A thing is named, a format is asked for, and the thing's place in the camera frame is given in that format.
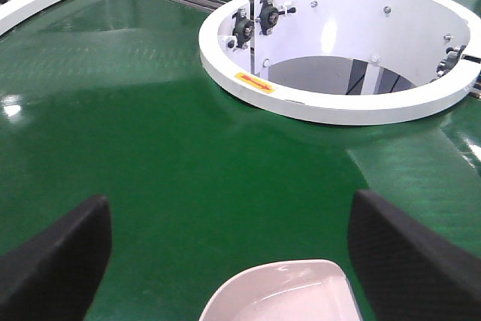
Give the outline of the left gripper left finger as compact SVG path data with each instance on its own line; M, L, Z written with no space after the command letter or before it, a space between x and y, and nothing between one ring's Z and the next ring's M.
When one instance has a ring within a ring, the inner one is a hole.
M1 318L84 319L111 250L110 203L91 196L1 257Z

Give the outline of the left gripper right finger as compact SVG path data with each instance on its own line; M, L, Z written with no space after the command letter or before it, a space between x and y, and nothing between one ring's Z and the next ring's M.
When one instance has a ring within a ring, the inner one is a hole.
M478 320L480 259L369 189L355 191L351 263L378 320Z

